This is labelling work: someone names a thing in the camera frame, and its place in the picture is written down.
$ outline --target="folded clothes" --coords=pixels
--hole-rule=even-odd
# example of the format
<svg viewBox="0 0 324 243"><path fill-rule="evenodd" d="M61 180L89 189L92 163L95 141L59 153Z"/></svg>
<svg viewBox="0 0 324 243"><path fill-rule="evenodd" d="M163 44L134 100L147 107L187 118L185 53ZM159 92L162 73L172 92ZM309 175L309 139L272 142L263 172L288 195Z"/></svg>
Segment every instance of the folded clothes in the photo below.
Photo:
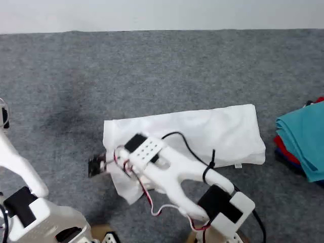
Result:
<svg viewBox="0 0 324 243"><path fill-rule="evenodd" d="M294 173L298 175L306 176L301 165L300 164L298 165L290 161L289 158L286 157L286 155L284 154L283 151L281 151L280 148L277 148L274 153L277 161L280 161L283 164L287 165ZM319 184L320 186L324 186L324 180L316 181L316 183Z"/></svg>
<svg viewBox="0 0 324 243"><path fill-rule="evenodd" d="M292 163L295 163L297 165L300 165L299 160L289 151L287 151L286 146L284 145L284 142L282 141L281 137L279 135L275 136L274 142L276 143L277 147L280 150L280 153L282 153L289 161Z"/></svg>
<svg viewBox="0 0 324 243"><path fill-rule="evenodd" d="M307 101L307 103L305 104L305 106L308 106L308 105L311 105L311 104L314 104L314 103L319 103L319 102L322 102L322 101L324 101L324 97L319 97L315 102L313 102L311 100ZM293 162L293 163L296 163L296 164L300 165L299 160L292 153L290 153L289 151L287 151L286 146L284 145L284 142L282 141L282 139L281 139L281 137L279 135L275 136L274 142L276 143L276 145L279 148L280 152L285 157L287 157L287 159L290 162Z"/></svg>
<svg viewBox="0 0 324 243"><path fill-rule="evenodd" d="M324 179L324 102L277 119L277 133L300 162L310 182Z"/></svg>

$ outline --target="white towel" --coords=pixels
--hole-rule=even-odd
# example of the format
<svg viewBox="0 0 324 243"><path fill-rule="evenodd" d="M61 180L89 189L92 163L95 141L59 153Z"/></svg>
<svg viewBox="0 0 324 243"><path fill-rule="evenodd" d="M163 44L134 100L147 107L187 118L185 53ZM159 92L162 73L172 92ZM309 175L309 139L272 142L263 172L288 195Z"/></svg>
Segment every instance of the white towel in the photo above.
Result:
<svg viewBox="0 0 324 243"><path fill-rule="evenodd" d="M183 133L191 149L206 163L211 161L215 149L215 167L242 163L261 165L265 162L265 145L260 137L256 111L252 104L106 120L103 144L108 153L111 153L136 133L161 138L174 131ZM188 158L194 159L179 135L166 138L166 142ZM141 196L141 189L136 182L126 180L128 177L118 170L116 165L108 167L117 192L132 204ZM134 190L129 188L131 184L134 184Z"/></svg>

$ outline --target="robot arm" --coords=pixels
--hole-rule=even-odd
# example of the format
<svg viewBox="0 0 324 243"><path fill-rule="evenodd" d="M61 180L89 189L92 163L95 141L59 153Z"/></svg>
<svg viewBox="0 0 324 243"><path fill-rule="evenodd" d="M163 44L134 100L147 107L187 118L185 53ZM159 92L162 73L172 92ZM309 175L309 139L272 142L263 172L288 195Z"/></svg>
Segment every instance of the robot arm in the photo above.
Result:
<svg viewBox="0 0 324 243"><path fill-rule="evenodd" d="M12 242L98 243L92 239L91 228L80 212L57 206L43 198L49 193L47 186L28 160L18 154L1 128L0 167L20 175L28 186L4 201L10 219L7 227Z"/></svg>
<svg viewBox="0 0 324 243"><path fill-rule="evenodd" d="M37 197L46 197L49 194L45 183L28 160L18 154L2 129L0 129L0 155L0 167L5 167L21 176L32 194Z"/></svg>
<svg viewBox="0 0 324 243"><path fill-rule="evenodd" d="M254 202L243 193L233 195L233 184L214 170L206 173L210 189L198 204L191 201L181 182L185 179L202 182L206 166L183 156L164 140L136 134L118 157L116 162L120 167L125 168L125 162L129 163L133 173L146 177L157 191L165 193L183 216L209 221L211 228L225 239L214 242L237 238L237 230L255 208Z"/></svg>

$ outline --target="teal cloth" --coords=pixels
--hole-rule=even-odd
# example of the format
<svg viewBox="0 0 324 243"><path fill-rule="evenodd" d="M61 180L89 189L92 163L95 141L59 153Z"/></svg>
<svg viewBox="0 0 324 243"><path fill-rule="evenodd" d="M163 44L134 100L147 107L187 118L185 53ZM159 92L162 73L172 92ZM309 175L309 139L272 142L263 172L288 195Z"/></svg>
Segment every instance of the teal cloth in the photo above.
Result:
<svg viewBox="0 0 324 243"><path fill-rule="evenodd" d="M280 116L277 133L310 182L324 179L324 102Z"/></svg>

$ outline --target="red cloth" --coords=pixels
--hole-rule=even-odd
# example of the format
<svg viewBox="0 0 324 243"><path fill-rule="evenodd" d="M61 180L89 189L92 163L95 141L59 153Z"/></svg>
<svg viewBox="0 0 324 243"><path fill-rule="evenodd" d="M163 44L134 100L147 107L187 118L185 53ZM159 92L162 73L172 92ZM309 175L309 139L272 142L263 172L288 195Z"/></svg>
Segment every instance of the red cloth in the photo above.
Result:
<svg viewBox="0 0 324 243"><path fill-rule="evenodd" d="M319 97L315 103L319 103L324 101L324 97L321 96ZM286 149L286 146L284 145L284 142L282 141L281 137L279 135L277 135L274 138L274 142L276 143L276 145L278 146L278 148L282 151L282 153L293 163L296 163L298 165L300 165L299 160L290 152L288 152L288 150Z"/></svg>
<svg viewBox="0 0 324 243"><path fill-rule="evenodd" d="M322 102L322 101L324 101L324 96L319 97L319 98L315 101L315 103L319 103L319 102Z"/></svg>

